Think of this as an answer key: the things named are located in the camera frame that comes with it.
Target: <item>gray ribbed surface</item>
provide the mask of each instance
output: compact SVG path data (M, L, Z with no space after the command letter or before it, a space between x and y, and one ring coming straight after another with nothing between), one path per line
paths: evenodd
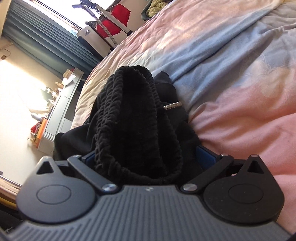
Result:
M11 235L17 241L181 241L245 240L286 241L289 234L276 223L240 227L212 216L197 196L174 186L127 186L103 196L78 221L60 226L34 226L26 222Z

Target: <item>clutter on desk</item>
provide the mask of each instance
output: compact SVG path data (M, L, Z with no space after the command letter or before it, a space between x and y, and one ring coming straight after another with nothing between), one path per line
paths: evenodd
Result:
M58 86L58 88L57 89L60 89L60 92L62 91L62 89L63 89L63 87L64 87L64 85L62 85L61 83L59 83L59 82L55 82L55 84Z
M38 116L36 113L31 113L31 116ZM30 140L33 145L38 148L38 145L40 143L40 140L43 136L46 124L48 122L48 118L43 116L40 121L38 121L37 124L31 127L30 136L28 137L28 140Z
M66 72L63 74L63 81L62 81L62 85L66 86L68 85L76 76L73 74L74 69L69 70L67 69Z
M31 113L31 116L32 116L33 119L35 119L35 120L37 120L37 121L41 121L41 120L42 120L42 117L43 117L43 115L41 115L41 114L36 114L36 113L34 113L34 112Z
M48 103L54 105L55 101L60 93L60 90L57 88L55 91L49 87L46 87L45 90L40 89L43 99L45 99Z

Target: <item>black plastic device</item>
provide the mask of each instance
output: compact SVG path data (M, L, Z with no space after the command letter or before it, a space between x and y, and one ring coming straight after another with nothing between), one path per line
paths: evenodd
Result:
M286 241L291 237L275 222L284 195L258 155L235 160L203 146L196 151L205 171L181 187L119 187L90 168L93 152L67 161L43 157L17 196L26 221L9 235L2 233L0 240Z

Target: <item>window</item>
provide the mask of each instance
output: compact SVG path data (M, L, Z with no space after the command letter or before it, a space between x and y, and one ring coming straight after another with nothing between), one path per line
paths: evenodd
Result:
M73 8L73 4L79 4L79 0L40 0L42 3L57 11L67 19L76 23L79 27L84 28L84 21L95 21L95 19L81 8ZM116 0L95 0L95 3L102 8L109 8Z
M40 12L45 14L46 16L50 17L52 20L57 22L59 25L61 25L64 29L68 30L70 33L76 36L76 33L78 33L79 29L75 26L71 25L68 21L65 21L58 15L55 15L52 11L49 11L48 8L45 8L44 6L40 5L38 2L34 0L23 0L26 3L30 4L34 8L38 9Z

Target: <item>pink blanket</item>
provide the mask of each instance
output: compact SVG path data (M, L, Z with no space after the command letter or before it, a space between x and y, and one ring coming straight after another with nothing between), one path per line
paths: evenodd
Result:
M204 146L261 156L285 195L278 222L294 233L295 16L293 0L174 0L93 70L72 127L120 66L165 71Z

